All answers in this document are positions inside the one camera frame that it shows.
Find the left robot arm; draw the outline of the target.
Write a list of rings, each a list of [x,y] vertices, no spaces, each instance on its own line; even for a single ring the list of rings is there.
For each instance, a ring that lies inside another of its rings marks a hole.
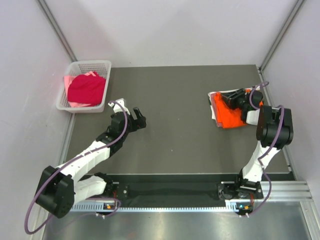
[[[58,167],[48,166],[41,174],[35,202],[57,218],[64,217],[74,205],[100,195],[109,198],[114,191],[110,178],[96,173],[82,179],[90,170],[118,152],[128,134],[147,126],[139,108],[130,112],[119,110],[111,115],[111,124],[92,144],[74,159]]]

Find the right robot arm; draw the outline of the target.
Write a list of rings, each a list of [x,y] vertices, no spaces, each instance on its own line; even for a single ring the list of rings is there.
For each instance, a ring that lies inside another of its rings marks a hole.
[[[282,105],[264,105],[263,93],[255,89],[240,88],[222,92],[219,97],[222,102],[217,110],[234,116],[231,120],[233,123],[255,125],[257,139],[249,162],[240,170],[235,182],[219,185],[220,198],[231,200],[253,196],[261,199],[263,196],[259,191],[262,178],[267,177],[267,166],[293,140],[292,111]]]

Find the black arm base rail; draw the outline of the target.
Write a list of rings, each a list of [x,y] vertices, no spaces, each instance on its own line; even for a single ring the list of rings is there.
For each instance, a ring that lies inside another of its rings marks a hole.
[[[237,174],[103,174],[99,197],[114,197],[123,208],[221,207],[226,200],[261,200],[261,183],[240,189]]]

